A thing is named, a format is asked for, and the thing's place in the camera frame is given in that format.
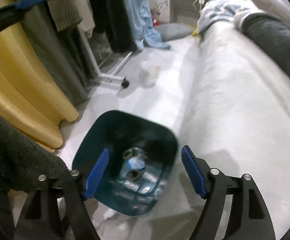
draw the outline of plastic bin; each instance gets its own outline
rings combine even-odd
[[[178,150],[174,134],[166,127],[121,111],[102,114],[81,143],[72,168],[80,169],[99,157],[104,148],[109,151],[109,162],[94,195],[95,199],[128,216],[150,211],[167,185]],[[130,181],[126,149],[142,152],[145,169],[142,177]]]

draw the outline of yellow object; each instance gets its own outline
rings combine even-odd
[[[11,3],[1,0],[0,7]],[[0,33],[0,115],[50,151],[63,143],[59,122],[79,115],[45,70],[20,23]]]
[[[191,36],[199,36],[199,33],[197,33],[197,27],[195,27],[195,30],[193,31]]]

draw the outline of light blue clothing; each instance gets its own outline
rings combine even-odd
[[[162,42],[160,33],[153,28],[152,16],[147,0],[124,0],[132,30],[133,38],[139,50],[144,48],[141,42],[150,47],[170,49],[171,46]]]

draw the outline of beige sweater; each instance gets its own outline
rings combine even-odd
[[[51,0],[48,6],[59,32],[80,24],[87,36],[91,36],[95,23],[89,0]]]

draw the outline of white metal rack leg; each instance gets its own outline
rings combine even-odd
[[[84,33],[83,30],[80,29],[80,27],[78,26],[78,30],[79,30],[79,34],[81,36],[81,39],[83,40],[84,46],[86,47],[88,56],[90,57],[90,60],[94,66],[94,69],[96,71],[96,74],[98,77],[100,78],[108,78],[111,80],[119,80],[121,81],[121,86],[123,88],[127,88],[129,86],[129,81],[126,79],[126,77],[120,77],[120,76],[116,76],[116,73],[123,67],[123,65],[127,62],[128,58],[130,57],[130,55],[132,54],[132,52],[128,53],[127,56],[122,60],[122,62],[120,62],[118,64],[118,66],[114,69],[114,71],[111,74],[106,74],[106,73],[102,73],[99,69],[99,66],[97,64],[97,61],[94,57],[93,51],[89,45],[89,42],[87,40],[87,37]]]

